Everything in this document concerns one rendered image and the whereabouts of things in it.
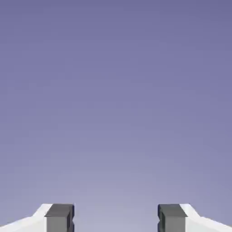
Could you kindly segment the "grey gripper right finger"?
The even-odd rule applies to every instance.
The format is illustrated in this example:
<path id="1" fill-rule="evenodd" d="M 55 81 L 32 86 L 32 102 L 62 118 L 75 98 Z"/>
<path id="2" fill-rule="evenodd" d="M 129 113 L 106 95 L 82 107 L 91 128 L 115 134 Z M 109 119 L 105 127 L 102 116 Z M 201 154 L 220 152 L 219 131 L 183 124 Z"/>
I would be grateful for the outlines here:
<path id="1" fill-rule="evenodd" d="M 232 227 L 200 216 L 189 203 L 159 204 L 157 232 L 232 232 Z"/>

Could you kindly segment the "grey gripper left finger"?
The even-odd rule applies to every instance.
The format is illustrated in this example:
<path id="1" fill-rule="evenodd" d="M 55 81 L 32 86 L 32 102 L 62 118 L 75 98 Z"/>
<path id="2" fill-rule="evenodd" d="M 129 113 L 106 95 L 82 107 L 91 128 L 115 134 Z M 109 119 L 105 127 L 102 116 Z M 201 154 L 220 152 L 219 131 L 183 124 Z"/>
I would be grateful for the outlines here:
<path id="1" fill-rule="evenodd" d="M 43 203 L 30 216 L 0 227 L 0 232 L 74 232 L 75 207 L 66 203 Z"/>

